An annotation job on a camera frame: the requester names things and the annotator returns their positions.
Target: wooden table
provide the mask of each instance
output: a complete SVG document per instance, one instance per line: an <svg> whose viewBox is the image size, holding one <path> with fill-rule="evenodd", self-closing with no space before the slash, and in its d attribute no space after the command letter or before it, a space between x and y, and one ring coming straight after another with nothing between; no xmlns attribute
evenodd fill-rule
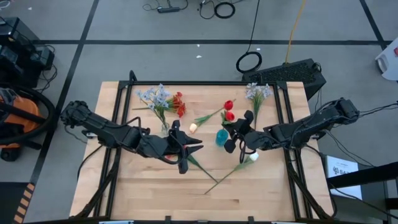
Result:
<svg viewBox="0 0 398 224"><path fill-rule="evenodd" d="M302 83L288 83L288 92L294 120L310 114ZM103 82L95 113L111 119L117 92L117 82ZM133 86L146 90L150 86ZM236 99L233 113L243 118L246 110L252 108L245 99L245 86L166 86L172 94L183 93L187 113L180 120L181 130L189 133L188 127L195 118L210 114L222 107L226 100ZM287 121L285 103L281 90L281 105L284 120ZM121 120L124 97L119 111ZM140 108L144 104L135 93L131 96L130 107ZM127 120L140 116L142 127L149 127L151 134L160 133L161 123L150 110L129 110ZM167 113L167 122L178 119L176 114ZM262 104L257 121L257 130L277 124L275 99L268 97ZM199 127L195 134L201 139L203 149L195 152L195 159L216 179L223 178L239 164L239 150L228 154L215 144L216 132L221 129L221 118L217 114ZM316 141L309 145L317 148ZM88 141L85 156L98 147L96 139ZM102 149L83 166L78 180L70 215L77 214L98 188L105 150ZM259 159L243 170L239 170L215 187L204 193L215 183L199 168L190 164L189 171L181 175L178 167L156 159L145 159L137 154L122 150L118 181L114 197L112 219L116 220L213 220L245 221L253 216L255 221L294 221L292 200L282 149L259 151ZM323 209L331 215L333 208L326 186L323 166L318 154L304 148L302 161L307 187ZM301 216L305 216L302 194L297 188ZM101 214L104 214L108 193L103 196Z"/></svg>

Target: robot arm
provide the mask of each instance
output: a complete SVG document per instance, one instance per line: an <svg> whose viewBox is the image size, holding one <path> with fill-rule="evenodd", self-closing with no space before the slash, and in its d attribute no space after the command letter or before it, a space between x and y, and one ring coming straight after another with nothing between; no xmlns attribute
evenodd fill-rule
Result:
<svg viewBox="0 0 398 224"><path fill-rule="evenodd" d="M290 124L265 127L264 132L255 131L250 127L253 121L251 111L246 111L244 117L245 119L238 119L235 123L223 125L231 136L224 145L229 153L234 151L238 139L244 141L246 147L252 150L302 147L311 136L324 136L325 130L330 130L334 124L355 122L359 118L359 111L350 100L341 98L323 105L311 116Z"/></svg>
<svg viewBox="0 0 398 224"><path fill-rule="evenodd" d="M128 123L119 125L91 112L83 101L70 102L60 117L64 125L69 125L71 128L83 126L95 133L99 143L106 147L122 147L145 158L155 158L168 164L178 164L181 174L188 170L187 157L203 147L185 147L190 144L199 144L201 140L190 138L180 131L180 122L177 120L173 122L169 136L161 138L150 135L149 128L142 128L140 117L128 122L138 120L138 127L129 126ZM165 158L168 155L176 155L178 159L171 161Z"/></svg>

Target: gray floor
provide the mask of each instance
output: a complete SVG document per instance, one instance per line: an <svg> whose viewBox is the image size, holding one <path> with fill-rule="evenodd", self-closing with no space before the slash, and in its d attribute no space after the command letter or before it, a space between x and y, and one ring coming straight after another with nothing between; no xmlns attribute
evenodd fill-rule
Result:
<svg viewBox="0 0 398 224"><path fill-rule="evenodd" d="M166 0L159 1L166 6ZM237 4L231 19L204 20L198 15L199 0L189 0L186 10L172 14L144 11L141 7L147 2L155 6L152 0L99 0L87 40L248 40L257 3L246 0ZM384 40L398 37L395 22L398 1L367 0L366 3ZM185 1L172 0L172 4L183 6ZM20 17L42 40L79 40L92 5L93 0L18 0L0 11L0 16ZM211 12L207 7L203 9L206 16ZM299 7L300 1L294 0L261 1L254 39L288 40ZM359 0L308 0L294 39L377 40ZM56 105L77 45L54 47L58 77L44 95ZM84 100L94 108L101 82L126 80L131 69L139 80L240 80L235 62L247 47L246 44L85 45L65 102ZM260 51L262 68L267 68L284 61L287 46L253 45L252 49ZM323 102L345 97L359 110L368 110L398 100L397 82L383 79L375 66L374 58L380 52L378 45L293 45L290 61L313 58L321 63L327 80ZM248 58L243 64L250 67L252 61ZM314 98L310 100L312 111L315 102ZM397 115L397 110L382 111L334 129L333 134L349 150L374 165L395 162L398 161ZM325 154L351 160L329 137L319 145ZM69 215L84 148L62 128L56 130L26 222ZM29 181L38 155L39 151L26 149L15 162L0 161L0 181ZM389 194L397 196L395 183L389 183ZM377 223L365 214L351 213L348 208L339 209L338 217Z"/></svg>

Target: orange vacuum cleaner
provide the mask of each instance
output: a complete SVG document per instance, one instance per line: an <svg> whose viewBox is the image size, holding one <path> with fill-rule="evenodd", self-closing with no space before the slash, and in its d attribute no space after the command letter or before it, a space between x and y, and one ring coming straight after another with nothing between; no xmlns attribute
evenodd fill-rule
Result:
<svg viewBox="0 0 398 224"><path fill-rule="evenodd" d="M36 92L34 95L41 95L37 98L22 91L25 98L18 95L14 89L0 87L0 148L1 159L5 161L15 161L19 157L21 146L41 149L40 144L29 139L47 129L50 123L48 121L50 116L45 119L35 103L35 101L41 101L40 99L44 96Z"/></svg>

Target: yellow cable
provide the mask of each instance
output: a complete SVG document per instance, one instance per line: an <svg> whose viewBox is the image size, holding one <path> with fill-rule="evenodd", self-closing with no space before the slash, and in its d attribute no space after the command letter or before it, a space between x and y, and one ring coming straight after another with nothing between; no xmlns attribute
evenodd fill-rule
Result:
<svg viewBox="0 0 398 224"><path fill-rule="evenodd" d="M303 3L301 4L301 7L300 7L300 10L299 10L299 12L298 12L296 21L294 22L293 29L292 29L292 31L291 31L291 33L290 33L289 46L287 47L287 53L286 53L285 63L287 63L287 59L289 58L289 51L290 51L290 45L291 45L292 39L293 39L293 33L294 33L294 30L296 29L297 22L298 22L299 19L300 19L301 13L303 12L304 5L305 5L305 1L306 1L306 0L303 0Z"/></svg>

